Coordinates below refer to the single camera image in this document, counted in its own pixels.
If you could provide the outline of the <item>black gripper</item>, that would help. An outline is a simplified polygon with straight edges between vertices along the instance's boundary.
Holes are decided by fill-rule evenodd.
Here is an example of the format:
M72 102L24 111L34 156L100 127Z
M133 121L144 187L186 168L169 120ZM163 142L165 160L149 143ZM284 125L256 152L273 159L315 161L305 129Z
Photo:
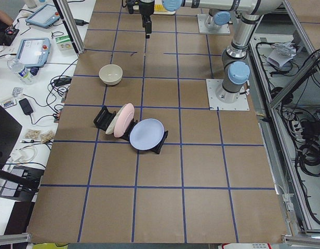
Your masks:
M154 13L154 0L140 0L138 6L142 17L142 26L145 29L145 37L149 39L152 33L151 15Z

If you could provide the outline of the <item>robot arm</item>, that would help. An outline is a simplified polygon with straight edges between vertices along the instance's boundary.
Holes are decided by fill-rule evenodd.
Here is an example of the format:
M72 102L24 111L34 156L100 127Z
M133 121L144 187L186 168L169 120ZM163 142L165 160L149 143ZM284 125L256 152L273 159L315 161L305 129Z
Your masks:
M234 103L250 75L246 58L249 42L264 14L274 11L281 1L162 1L168 11L180 7L208 8L210 10L239 11L240 20L231 44L222 54L225 77L216 89L217 98L225 103Z
M219 11L211 16L209 21L209 29L220 30L230 21L230 13L228 11Z

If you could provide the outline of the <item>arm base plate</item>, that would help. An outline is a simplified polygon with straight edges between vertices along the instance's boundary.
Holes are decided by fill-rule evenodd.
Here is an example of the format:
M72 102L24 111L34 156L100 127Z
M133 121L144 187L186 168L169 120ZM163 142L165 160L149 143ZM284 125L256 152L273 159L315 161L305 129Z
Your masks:
M216 25L209 14L198 14L197 21L200 34L230 35L229 25Z
M238 93L228 93L223 89L222 79L206 79L210 110L249 111L244 87Z

